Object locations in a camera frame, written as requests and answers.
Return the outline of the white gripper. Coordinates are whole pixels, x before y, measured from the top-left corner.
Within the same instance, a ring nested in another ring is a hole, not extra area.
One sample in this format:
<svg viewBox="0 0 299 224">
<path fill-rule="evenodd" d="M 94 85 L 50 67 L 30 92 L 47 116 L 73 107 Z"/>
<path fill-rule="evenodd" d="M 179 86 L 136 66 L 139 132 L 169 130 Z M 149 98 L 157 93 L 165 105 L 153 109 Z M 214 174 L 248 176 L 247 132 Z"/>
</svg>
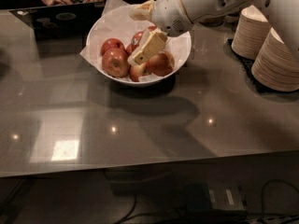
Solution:
<svg viewBox="0 0 299 224">
<path fill-rule="evenodd" d="M 128 58 L 132 65 L 147 62 L 164 49 L 167 36 L 180 36 L 193 27 L 182 0 L 149 0 L 134 7 L 129 16 L 134 21 L 151 21 L 160 28 L 145 30 L 138 47 Z"/>
</svg>

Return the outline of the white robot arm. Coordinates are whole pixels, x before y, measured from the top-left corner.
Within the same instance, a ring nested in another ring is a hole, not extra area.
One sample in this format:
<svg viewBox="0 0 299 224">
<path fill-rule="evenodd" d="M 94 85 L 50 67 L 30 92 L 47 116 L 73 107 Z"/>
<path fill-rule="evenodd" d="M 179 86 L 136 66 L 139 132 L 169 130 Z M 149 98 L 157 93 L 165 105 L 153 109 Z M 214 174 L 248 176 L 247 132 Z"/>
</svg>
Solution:
<svg viewBox="0 0 299 224">
<path fill-rule="evenodd" d="M 201 21 L 219 18 L 250 5 L 258 8 L 290 52 L 299 58 L 299 0 L 154 0 L 130 11 L 136 21 L 150 21 L 177 37 Z"/>
</svg>

